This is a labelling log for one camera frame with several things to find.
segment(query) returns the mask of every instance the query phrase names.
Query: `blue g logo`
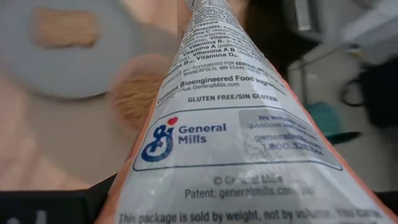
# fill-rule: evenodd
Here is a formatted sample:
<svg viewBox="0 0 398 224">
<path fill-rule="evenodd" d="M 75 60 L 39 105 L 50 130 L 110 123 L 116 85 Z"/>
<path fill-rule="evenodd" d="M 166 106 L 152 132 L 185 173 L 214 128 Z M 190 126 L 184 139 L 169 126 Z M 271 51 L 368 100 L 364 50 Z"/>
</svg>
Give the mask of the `blue g logo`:
<svg viewBox="0 0 398 224">
<path fill-rule="evenodd" d="M 174 128 L 168 128 L 166 130 L 166 125 L 161 125 L 158 128 L 156 128 L 154 131 L 155 141 L 149 143 L 144 148 L 141 154 L 141 158 L 147 162 L 158 162 L 169 156 L 173 149 L 173 137 L 172 137 L 173 130 Z M 162 142 L 162 138 L 165 139 L 166 150 L 158 156 L 148 155 L 148 152 L 155 152 L 158 147 L 163 146 L 164 142 Z"/>
</svg>

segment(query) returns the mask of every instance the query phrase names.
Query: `general mills logo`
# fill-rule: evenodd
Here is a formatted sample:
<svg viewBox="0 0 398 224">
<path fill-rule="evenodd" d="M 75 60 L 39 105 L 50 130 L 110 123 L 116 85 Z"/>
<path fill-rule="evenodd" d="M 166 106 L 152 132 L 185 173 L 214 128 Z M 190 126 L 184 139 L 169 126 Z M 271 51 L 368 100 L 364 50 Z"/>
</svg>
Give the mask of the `general mills logo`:
<svg viewBox="0 0 398 224">
<path fill-rule="evenodd" d="M 155 140 L 145 146 L 142 151 L 141 158 L 147 162 L 161 161 L 173 150 L 173 130 L 172 127 L 178 121 L 178 117 L 170 118 L 167 124 L 171 127 L 167 128 L 166 125 L 160 125 L 154 131 Z"/>
</svg>

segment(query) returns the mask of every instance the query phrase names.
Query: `plate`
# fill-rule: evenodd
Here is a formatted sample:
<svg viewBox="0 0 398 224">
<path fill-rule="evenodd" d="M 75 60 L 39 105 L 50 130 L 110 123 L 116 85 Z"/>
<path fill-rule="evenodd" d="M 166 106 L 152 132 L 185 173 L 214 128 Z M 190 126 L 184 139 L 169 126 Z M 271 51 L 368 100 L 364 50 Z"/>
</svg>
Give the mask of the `plate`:
<svg viewBox="0 0 398 224">
<path fill-rule="evenodd" d="M 35 45 L 30 37 L 36 7 L 92 12 L 101 34 L 97 43 L 87 49 Z M 0 10 L 0 62 L 12 78 L 41 94 L 95 96 L 108 91 L 120 66 L 138 55 L 137 31 L 117 1 L 6 0 Z"/>
</svg>

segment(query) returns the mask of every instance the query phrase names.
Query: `cracker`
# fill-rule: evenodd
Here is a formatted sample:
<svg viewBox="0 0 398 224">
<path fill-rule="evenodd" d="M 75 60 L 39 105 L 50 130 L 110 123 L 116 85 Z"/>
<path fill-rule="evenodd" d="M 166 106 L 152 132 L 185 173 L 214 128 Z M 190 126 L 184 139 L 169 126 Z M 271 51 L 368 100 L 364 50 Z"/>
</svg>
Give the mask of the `cracker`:
<svg viewBox="0 0 398 224">
<path fill-rule="evenodd" d="M 38 7 L 34 42 L 43 47 L 92 47 L 100 36 L 94 14 Z"/>
</svg>

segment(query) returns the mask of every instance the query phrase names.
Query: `red heart logo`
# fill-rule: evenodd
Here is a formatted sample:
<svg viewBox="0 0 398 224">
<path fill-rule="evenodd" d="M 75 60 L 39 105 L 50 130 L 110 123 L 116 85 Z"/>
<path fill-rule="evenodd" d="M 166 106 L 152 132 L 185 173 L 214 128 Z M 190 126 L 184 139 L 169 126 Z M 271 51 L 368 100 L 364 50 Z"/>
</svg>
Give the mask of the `red heart logo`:
<svg viewBox="0 0 398 224">
<path fill-rule="evenodd" d="M 167 124 L 173 126 L 177 121 L 178 121 L 178 117 L 170 118 L 170 119 L 167 121 Z"/>
</svg>

